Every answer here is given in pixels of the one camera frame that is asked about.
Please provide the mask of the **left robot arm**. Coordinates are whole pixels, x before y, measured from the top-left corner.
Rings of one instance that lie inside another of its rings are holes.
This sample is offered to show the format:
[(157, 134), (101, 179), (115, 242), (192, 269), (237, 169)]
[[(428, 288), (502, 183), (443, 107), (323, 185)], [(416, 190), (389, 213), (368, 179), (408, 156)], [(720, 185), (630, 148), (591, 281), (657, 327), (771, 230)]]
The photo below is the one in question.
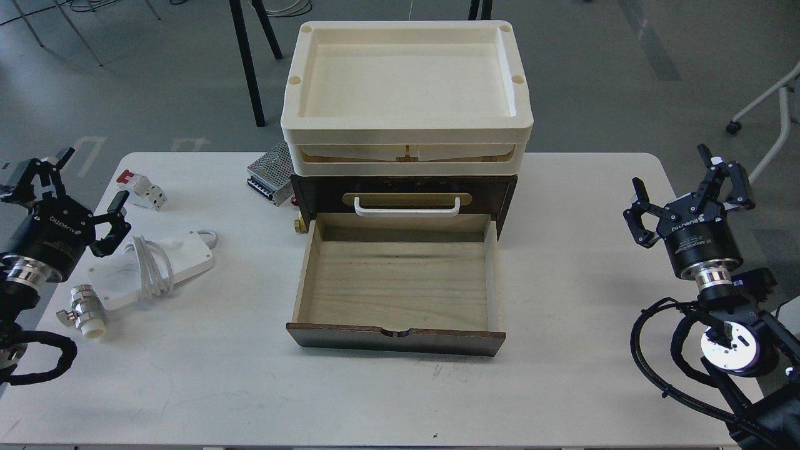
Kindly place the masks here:
[[(68, 280), (86, 249), (99, 258), (108, 256), (131, 230), (124, 217), (128, 192), (118, 192), (100, 216), (66, 194), (61, 171), (73, 154), (70, 147), (59, 154), (57, 162), (30, 159), (18, 165), (11, 185), (2, 186), (2, 202), (28, 211), (2, 252), (1, 381), (6, 384), (45, 383), (69, 370), (78, 355), (75, 342), (51, 331), (25, 331), (17, 318), (37, 305), (43, 285)], [(34, 343), (60, 349), (56, 366), (16, 375), (18, 361)]]

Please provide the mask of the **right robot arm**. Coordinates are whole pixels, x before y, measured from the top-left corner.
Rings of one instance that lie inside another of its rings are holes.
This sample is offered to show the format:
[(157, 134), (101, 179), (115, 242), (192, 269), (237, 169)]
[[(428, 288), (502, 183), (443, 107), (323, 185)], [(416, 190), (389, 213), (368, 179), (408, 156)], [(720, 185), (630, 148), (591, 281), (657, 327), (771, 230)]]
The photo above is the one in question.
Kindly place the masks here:
[[(743, 257), (726, 215), (755, 206), (748, 172), (703, 144), (698, 152), (707, 171), (697, 191), (664, 207), (651, 202), (642, 180), (632, 180), (635, 197), (623, 213), (632, 238), (644, 248), (662, 239), (675, 276), (698, 287), (694, 301), (665, 298), (642, 310), (629, 338), (632, 358), (663, 397), (724, 422), (740, 448), (797, 449), (798, 339), (760, 307), (776, 280), (768, 268), (732, 276)], [(643, 327), (668, 309), (683, 315), (669, 345), (672, 361), (720, 391), (729, 412), (680, 391), (646, 362)]]

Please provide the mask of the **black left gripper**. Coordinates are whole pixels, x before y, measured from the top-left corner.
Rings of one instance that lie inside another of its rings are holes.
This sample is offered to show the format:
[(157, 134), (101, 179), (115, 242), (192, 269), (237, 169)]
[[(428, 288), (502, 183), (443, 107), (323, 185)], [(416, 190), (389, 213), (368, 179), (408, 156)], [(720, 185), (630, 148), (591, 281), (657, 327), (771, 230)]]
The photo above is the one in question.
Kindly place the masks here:
[[(131, 193), (118, 191), (106, 214), (91, 217), (91, 211), (66, 194), (61, 170), (68, 164), (74, 148), (58, 154), (57, 162), (30, 159), (17, 165), (11, 182), (2, 185), (2, 202), (32, 209), (11, 238), (11, 254), (44, 263), (52, 269), (49, 282), (66, 281), (89, 246), (103, 258), (114, 253), (131, 230), (125, 220), (124, 204)], [(42, 199), (34, 193), (38, 178)], [(94, 226), (109, 223), (108, 234), (95, 240)]]

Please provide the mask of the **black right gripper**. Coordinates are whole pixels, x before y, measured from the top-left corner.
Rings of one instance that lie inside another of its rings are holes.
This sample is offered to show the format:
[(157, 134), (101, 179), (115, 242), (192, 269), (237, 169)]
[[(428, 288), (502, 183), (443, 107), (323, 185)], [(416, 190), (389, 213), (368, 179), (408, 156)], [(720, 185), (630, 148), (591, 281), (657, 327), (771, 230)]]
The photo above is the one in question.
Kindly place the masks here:
[[(714, 157), (708, 146), (697, 146), (707, 172), (691, 197), (678, 197), (665, 208), (653, 205), (644, 182), (632, 178), (634, 199), (623, 218), (638, 245), (651, 248), (663, 238), (672, 271), (689, 280), (691, 268), (708, 261), (722, 262), (729, 270), (743, 264), (743, 257), (726, 222), (729, 211), (751, 210), (756, 206), (748, 172), (737, 161)], [(643, 223), (643, 214), (657, 216), (656, 232)]]

